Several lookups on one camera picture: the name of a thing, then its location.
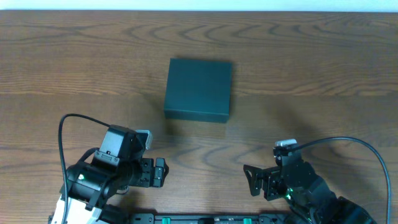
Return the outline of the black gift box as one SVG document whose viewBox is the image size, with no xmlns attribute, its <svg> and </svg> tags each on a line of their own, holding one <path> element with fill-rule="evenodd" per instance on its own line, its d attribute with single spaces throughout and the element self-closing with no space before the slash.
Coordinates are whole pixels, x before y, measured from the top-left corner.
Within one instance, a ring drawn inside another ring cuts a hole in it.
<svg viewBox="0 0 398 224">
<path fill-rule="evenodd" d="M 172 58 L 164 100 L 165 117 L 227 122 L 232 73 L 231 62 Z"/>
</svg>

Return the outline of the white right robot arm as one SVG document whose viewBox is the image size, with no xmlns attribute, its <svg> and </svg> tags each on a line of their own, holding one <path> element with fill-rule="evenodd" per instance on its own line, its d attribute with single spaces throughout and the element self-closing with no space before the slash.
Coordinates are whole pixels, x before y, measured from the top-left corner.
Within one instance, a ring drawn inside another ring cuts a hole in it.
<svg viewBox="0 0 398 224">
<path fill-rule="evenodd" d="M 303 160 L 260 169 L 243 166 L 251 195 L 264 192 L 267 201 L 284 199 L 307 223 L 375 223 L 370 214 L 344 197 L 337 197 L 314 168 Z"/>
</svg>

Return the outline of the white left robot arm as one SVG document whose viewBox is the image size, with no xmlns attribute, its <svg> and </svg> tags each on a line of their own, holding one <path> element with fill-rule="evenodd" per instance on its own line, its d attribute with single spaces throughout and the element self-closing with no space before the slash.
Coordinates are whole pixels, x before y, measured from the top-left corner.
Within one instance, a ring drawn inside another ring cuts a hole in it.
<svg viewBox="0 0 398 224">
<path fill-rule="evenodd" d="M 125 194 L 130 187 L 164 185 L 169 167 L 163 158 L 140 158 L 111 164 L 82 160 L 67 169 L 67 184 L 48 222 L 61 223 L 132 223 L 132 215 L 110 205 L 114 195 Z"/>
</svg>

